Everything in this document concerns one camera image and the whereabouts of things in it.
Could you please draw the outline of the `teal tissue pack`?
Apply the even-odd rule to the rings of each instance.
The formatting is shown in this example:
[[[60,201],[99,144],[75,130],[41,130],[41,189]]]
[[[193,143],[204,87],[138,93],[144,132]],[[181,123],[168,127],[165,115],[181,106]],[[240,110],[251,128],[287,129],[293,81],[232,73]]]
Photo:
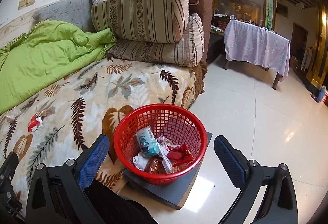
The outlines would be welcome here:
[[[160,153],[160,149],[155,139],[151,126],[147,126],[138,131],[135,135],[137,143],[140,147],[141,153],[145,157],[156,156]]]

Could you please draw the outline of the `dark red snack packet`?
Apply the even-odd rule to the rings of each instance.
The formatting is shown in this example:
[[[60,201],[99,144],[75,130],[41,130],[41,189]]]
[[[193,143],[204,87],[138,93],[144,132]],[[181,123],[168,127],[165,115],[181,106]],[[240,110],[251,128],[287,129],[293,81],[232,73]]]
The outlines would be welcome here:
[[[165,169],[162,164],[163,158],[160,156],[153,156],[149,159],[144,169],[144,172],[149,174],[164,174]]]

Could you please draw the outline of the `striped beige pillow lower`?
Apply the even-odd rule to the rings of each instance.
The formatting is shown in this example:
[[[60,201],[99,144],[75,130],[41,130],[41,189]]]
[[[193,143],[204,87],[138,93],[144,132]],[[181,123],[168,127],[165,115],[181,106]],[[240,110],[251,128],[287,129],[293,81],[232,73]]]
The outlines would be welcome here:
[[[106,52],[106,57],[195,67],[201,61],[204,50],[204,28],[200,16],[193,13],[189,16],[187,28],[179,42],[163,44],[119,40]]]

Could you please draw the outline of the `striped beige pillow upper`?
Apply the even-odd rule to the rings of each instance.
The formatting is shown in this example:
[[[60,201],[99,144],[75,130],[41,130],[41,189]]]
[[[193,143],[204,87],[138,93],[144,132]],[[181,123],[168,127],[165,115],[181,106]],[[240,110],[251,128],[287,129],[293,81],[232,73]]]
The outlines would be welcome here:
[[[96,31],[111,29],[123,40],[170,44],[180,41],[189,18],[189,0],[96,0]]]

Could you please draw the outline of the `clear crumpled plastic bag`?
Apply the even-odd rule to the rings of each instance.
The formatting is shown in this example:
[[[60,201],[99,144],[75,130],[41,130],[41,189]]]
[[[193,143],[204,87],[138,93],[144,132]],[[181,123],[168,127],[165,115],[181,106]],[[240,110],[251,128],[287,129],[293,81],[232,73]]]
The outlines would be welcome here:
[[[13,122],[21,115],[21,110],[14,107],[6,112],[6,121]]]

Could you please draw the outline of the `grey quilted headboard cover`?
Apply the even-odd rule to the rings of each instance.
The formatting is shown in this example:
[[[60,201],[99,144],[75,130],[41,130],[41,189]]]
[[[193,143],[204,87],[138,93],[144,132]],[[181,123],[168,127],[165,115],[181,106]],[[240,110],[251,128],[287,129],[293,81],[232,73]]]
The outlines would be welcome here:
[[[38,9],[33,19],[35,23],[44,20],[59,20],[71,23],[84,32],[95,32],[91,8],[96,0],[61,0]]]

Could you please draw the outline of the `grey square stool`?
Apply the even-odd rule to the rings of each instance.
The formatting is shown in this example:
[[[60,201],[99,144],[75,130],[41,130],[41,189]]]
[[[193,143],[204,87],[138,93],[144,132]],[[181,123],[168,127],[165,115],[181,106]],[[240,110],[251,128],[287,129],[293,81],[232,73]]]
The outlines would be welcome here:
[[[152,185],[128,170],[124,170],[123,175],[127,182],[140,193],[174,210],[180,210],[188,198],[201,165],[202,161],[192,171],[168,185]]]

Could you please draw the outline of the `white crumpled tissue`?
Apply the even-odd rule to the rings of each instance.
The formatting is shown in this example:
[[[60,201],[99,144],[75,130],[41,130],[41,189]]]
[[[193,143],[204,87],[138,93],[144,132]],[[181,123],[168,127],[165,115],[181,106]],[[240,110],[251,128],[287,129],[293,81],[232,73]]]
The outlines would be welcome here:
[[[139,152],[136,156],[132,158],[133,165],[136,169],[144,171],[150,158],[145,156],[142,152]]]

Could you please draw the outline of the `striped beige pillow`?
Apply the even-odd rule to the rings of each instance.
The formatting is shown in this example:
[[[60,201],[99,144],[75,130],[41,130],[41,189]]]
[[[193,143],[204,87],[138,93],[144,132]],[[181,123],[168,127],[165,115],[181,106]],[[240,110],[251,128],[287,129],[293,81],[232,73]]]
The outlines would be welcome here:
[[[201,61],[204,50],[204,28],[200,16],[193,13],[189,16],[187,28],[179,42],[163,44],[119,40],[106,52],[106,57],[195,67]]]
[[[123,40],[170,44],[180,41],[189,18],[189,0],[96,0],[96,31],[111,29]]]

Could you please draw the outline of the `table with lilac cloth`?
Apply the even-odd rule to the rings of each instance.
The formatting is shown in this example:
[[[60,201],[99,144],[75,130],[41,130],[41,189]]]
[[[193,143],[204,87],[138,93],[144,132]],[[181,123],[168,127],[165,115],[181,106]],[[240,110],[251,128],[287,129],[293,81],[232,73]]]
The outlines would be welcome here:
[[[266,28],[230,20],[225,34],[226,60],[247,62],[276,72],[272,88],[288,77],[290,41]]]

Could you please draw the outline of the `red purple snack wrapper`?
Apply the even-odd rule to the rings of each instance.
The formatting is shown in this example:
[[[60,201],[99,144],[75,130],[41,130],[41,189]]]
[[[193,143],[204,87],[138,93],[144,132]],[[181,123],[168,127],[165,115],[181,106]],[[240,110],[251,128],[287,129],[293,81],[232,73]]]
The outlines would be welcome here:
[[[180,166],[193,160],[193,155],[187,145],[177,147],[168,146],[167,158],[171,161],[172,167]]]

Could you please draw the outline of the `red plastic basket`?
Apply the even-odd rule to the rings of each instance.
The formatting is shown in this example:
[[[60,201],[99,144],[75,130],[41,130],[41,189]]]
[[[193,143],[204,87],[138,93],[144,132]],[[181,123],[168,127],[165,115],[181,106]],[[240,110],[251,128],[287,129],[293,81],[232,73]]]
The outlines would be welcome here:
[[[208,137],[193,113],[156,103],[125,116],[116,128],[113,145],[129,172],[153,185],[168,185],[200,164]]]

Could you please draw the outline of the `green quilt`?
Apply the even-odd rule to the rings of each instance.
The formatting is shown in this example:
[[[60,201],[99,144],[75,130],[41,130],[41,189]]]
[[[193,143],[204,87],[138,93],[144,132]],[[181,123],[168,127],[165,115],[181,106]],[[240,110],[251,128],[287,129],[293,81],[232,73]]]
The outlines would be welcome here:
[[[1,113],[103,59],[115,43],[111,29],[89,33],[64,21],[39,22],[1,48]]]

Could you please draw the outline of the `wall switch plate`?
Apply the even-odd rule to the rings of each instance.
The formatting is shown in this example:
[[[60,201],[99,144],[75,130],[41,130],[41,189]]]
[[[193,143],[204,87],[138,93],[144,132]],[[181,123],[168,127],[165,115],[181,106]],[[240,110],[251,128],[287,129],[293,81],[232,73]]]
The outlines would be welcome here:
[[[18,3],[18,10],[21,10],[22,8],[26,8],[28,6],[31,6],[35,3],[35,0],[20,0]]]

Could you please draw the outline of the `red white snack wrapper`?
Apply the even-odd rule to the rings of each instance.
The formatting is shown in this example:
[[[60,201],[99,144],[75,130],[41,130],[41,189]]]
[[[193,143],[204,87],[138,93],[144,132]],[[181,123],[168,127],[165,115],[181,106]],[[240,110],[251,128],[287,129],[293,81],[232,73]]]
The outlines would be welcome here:
[[[45,117],[45,110],[35,113],[28,124],[28,132],[34,132],[42,126],[42,118]]]

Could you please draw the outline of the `purple paper ball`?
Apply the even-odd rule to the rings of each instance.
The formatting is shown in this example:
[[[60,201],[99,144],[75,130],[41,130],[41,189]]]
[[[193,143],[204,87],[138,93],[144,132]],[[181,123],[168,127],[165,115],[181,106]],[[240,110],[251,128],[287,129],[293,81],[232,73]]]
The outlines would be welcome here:
[[[159,147],[168,147],[168,146],[172,146],[172,142],[167,139],[165,136],[158,136],[156,139]]]

